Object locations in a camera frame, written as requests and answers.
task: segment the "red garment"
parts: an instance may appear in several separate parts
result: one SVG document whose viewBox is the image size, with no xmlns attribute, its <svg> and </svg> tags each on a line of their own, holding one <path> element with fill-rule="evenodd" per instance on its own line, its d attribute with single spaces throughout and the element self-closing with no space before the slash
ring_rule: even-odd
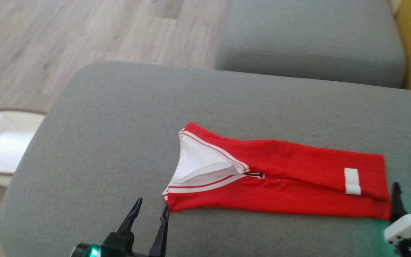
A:
<svg viewBox="0 0 411 257">
<path fill-rule="evenodd" d="M 222 138 L 190 123 L 163 193 L 171 211 L 197 207 L 388 220 L 382 155 L 278 140 Z"/>
</svg>

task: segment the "gray upholstered surface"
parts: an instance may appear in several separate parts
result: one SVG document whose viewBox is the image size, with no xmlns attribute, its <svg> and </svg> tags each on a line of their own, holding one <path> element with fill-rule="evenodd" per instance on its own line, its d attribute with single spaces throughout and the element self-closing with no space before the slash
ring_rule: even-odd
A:
<svg viewBox="0 0 411 257">
<path fill-rule="evenodd" d="M 7 257 L 68 256 L 100 243 L 138 197 L 147 252 L 188 122 L 222 136 L 275 138 L 386 156 L 411 210 L 411 91 L 333 81 L 98 63 L 75 75 L 36 133 L 0 210 Z M 236 210 L 170 218 L 168 257 L 392 256 L 387 222 Z"/>
<path fill-rule="evenodd" d="M 401 88 L 405 55 L 384 0 L 232 0 L 219 70 Z"/>
</svg>

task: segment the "gray ottoman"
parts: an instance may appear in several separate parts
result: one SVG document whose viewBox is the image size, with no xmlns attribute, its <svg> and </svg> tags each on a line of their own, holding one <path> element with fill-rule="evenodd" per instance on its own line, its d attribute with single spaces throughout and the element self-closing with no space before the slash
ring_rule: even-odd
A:
<svg viewBox="0 0 411 257">
<path fill-rule="evenodd" d="M 231 0 L 219 70 L 400 88 L 406 60 L 386 0 Z"/>
<path fill-rule="evenodd" d="M 28 147 L 0 209 L 7 257 L 101 243 L 138 197 L 148 252 L 189 122 L 225 137 L 381 153 L 411 211 L 411 91 L 343 82 L 98 63 L 78 72 Z M 172 213 L 168 257 L 393 256 L 388 222 L 202 208 Z"/>
</svg>

